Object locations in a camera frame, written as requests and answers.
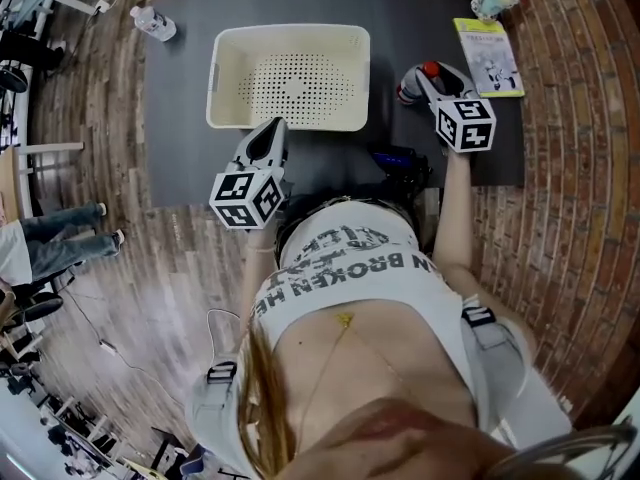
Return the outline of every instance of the brick wall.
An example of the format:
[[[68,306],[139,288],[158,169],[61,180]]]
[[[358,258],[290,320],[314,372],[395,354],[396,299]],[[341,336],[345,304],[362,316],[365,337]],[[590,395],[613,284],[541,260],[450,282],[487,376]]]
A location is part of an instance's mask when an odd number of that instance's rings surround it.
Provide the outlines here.
[[[640,384],[640,32],[625,0],[528,0],[506,26],[526,180],[478,190],[476,269],[576,425],[611,421]]]

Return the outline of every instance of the black table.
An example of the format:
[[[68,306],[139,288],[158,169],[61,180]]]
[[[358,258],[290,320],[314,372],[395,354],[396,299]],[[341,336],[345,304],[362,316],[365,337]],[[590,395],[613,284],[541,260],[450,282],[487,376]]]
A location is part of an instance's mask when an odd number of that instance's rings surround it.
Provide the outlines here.
[[[203,204],[216,173],[224,171],[243,136],[214,130],[205,118],[213,43],[224,29],[272,23],[360,25],[371,35],[369,120],[356,133],[296,131],[290,135],[286,179],[294,194],[381,180],[368,143],[391,142],[426,154],[431,186],[442,186],[446,161],[426,105],[407,109],[395,98],[404,73],[425,60],[441,60],[468,72],[453,26],[473,17],[469,0],[155,0],[180,30],[168,43],[147,40],[145,140],[154,206]],[[498,126],[493,150],[478,156],[476,185],[522,185],[520,102],[494,99]]]

